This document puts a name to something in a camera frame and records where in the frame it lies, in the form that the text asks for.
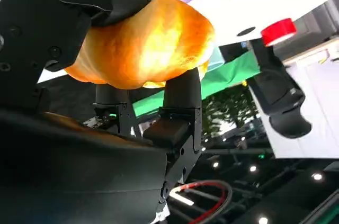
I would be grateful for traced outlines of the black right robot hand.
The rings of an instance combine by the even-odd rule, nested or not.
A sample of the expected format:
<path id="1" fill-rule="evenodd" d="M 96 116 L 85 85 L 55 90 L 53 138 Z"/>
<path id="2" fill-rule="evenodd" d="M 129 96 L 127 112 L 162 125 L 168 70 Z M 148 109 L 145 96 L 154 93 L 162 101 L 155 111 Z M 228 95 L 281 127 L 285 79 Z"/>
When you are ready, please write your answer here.
<path id="1" fill-rule="evenodd" d="M 53 114 L 44 69 L 75 62 L 91 24 L 150 0 L 1 0 L 1 223 L 151 223 L 200 156 L 197 69 L 165 87 L 160 119 L 130 135 L 125 91 L 97 88 L 97 129 Z"/>

